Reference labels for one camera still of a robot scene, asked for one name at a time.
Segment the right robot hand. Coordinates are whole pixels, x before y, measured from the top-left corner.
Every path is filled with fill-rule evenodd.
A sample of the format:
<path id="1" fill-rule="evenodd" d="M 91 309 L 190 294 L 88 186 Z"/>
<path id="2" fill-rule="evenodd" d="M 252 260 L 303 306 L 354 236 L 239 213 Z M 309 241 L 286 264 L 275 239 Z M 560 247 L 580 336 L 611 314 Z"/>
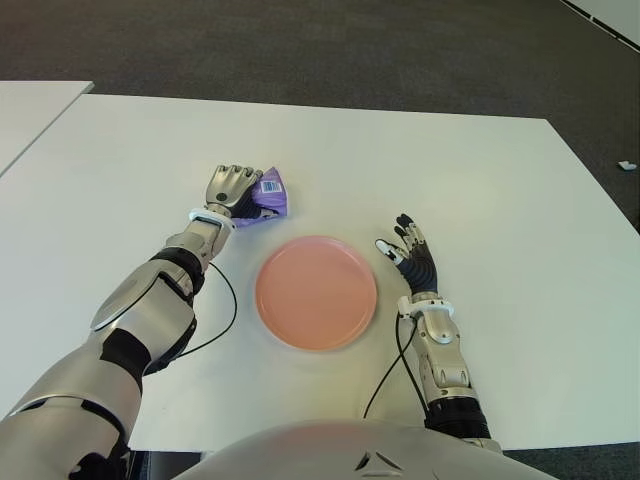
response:
<path id="1" fill-rule="evenodd" d="M 404 248 L 384 239 L 377 239 L 377 250 L 396 267 L 413 295 L 438 293 L 437 268 L 426 239 L 407 214 L 396 218 L 395 233 L 400 237 Z"/>

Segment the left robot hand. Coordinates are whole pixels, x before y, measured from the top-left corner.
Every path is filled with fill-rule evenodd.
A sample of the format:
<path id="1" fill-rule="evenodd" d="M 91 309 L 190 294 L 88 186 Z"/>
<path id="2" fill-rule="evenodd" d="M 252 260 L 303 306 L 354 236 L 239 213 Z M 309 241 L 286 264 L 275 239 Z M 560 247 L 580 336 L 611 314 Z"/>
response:
<path id="1" fill-rule="evenodd" d="M 259 205 L 253 197 L 262 170 L 239 165 L 219 165 L 208 184 L 205 206 L 232 220 L 257 221 L 279 215 L 276 210 Z"/>

